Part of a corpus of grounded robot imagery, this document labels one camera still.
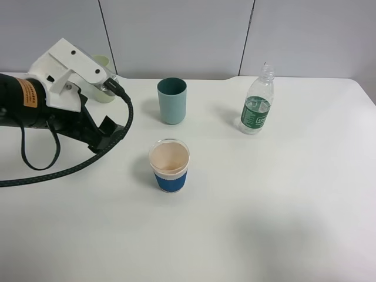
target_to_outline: light green cup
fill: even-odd
[[[187,84],[179,78],[166,78],[157,85],[162,122],[176,125],[186,116]]]

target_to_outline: water bottle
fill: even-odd
[[[261,74],[248,90],[239,130],[245,134],[256,134],[262,130],[274,97],[274,68],[264,65]]]

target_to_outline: white table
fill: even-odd
[[[349,79],[276,78],[264,129],[234,127],[255,78],[188,80],[187,116],[159,120],[158,80],[121,79],[129,134],[106,157],[62,179],[0,190],[1,281],[376,281],[376,107]],[[124,124],[120,99],[88,102]],[[0,179],[36,175],[20,132],[2,127]],[[43,166],[54,142],[27,130]],[[157,188],[147,151],[187,143],[185,187]],[[61,137],[57,171],[92,154]]]

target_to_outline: black cable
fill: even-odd
[[[98,154],[92,156],[90,159],[84,161],[83,163],[80,163],[74,167],[71,167],[70,169],[61,170],[60,172],[45,174],[41,176],[35,176],[35,177],[29,177],[29,178],[23,178],[23,179],[15,179],[15,180],[3,180],[0,181],[0,187],[9,187],[9,186],[19,186],[19,185],[26,185],[26,184],[32,184],[32,183],[38,183],[43,182],[47,180],[56,179],[59,177],[67,176],[72,173],[78,172],[92,163],[99,160],[101,157],[103,157],[105,154],[108,153],[113,147],[115,147],[116,144],[118,144],[127,134],[132,121],[133,121],[133,106],[130,101],[130,97],[125,93],[124,89],[113,79],[109,78],[104,85],[111,90],[114,94],[121,97],[124,102],[128,106],[128,121],[125,124],[124,128],[119,132],[116,138],[108,144],[107,147],[105,147],[102,151],[100,151]]]

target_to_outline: black strap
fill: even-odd
[[[33,169],[33,170],[39,170],[39,171],[40,170],[46,170],[46,169],[49,169],[50,167],[52,167],[56,163],[56,161],[58,160],[59,155],[60,155],[60,151],[61,151],[61,146],[60,146],[60,141],[59,141],[59,138],[58,138],[58,134],[56,133],[55,128],[52,125],[52,122],[50,122],[49,120],[47,120],[46,124],[47,124],[48,129],[51,131],[53,139],[55,140],[55,143],[56,143],[55,156],[53,157],[52,162],[47,167],[45,167],[44,169],[38,169],[37,167],[32,166],[29,163],[28,158],[26,157],[26,150],[25,150],[25,128],[24,128],[24,124],[17,117],[15,117],[15,116],[12,116],[11,118],[19,125],[19,128],[21,129],[21,134],[22,134],[22,136],[21,136],[21,156],[22,156],[22,160],[24,160],[24,162],[26,163],[26,165],[28,167],[30,167],[31,169]]]

